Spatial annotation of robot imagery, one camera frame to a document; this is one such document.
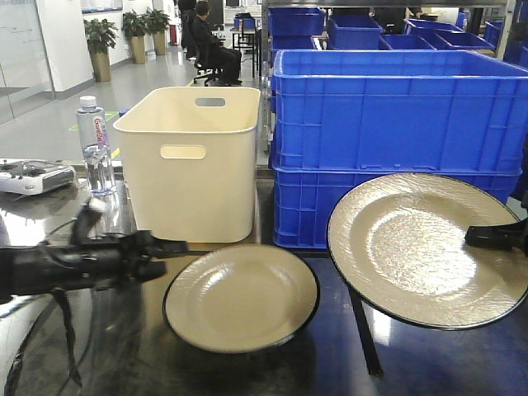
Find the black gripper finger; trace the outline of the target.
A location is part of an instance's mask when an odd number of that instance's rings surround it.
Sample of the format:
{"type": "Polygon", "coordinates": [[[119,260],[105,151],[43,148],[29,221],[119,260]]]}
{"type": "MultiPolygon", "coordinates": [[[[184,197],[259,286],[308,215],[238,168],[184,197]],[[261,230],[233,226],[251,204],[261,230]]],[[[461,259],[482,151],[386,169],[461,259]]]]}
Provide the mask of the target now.
{"type": "Polygon", "coordinates": [[[477,248],[509,251],[518,248],[527,251],[527,219],[514,224],[470,226],[465,242],[477,248]]]}

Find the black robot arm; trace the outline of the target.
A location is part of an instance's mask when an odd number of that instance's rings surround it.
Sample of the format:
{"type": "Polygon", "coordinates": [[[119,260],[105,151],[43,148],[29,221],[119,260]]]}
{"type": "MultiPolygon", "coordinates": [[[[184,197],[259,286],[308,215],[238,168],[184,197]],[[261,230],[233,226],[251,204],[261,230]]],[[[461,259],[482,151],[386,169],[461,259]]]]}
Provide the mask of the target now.
{"type": "Polygon", "coordinates": [[[7,304],[16,296],[53,296],[63,312],[68,374],[77,386],[83,382],[74,357],[76,336],[67,291],[108,290],[157,279],[167,272],[166,259],[188,250],[185,241],[157,238],[148,230],[90,238],[106,210],[104,201],[88,198],[70,222],[66,245],[43,240],[34,246],[1,248],[1,302],[7,304]]]}

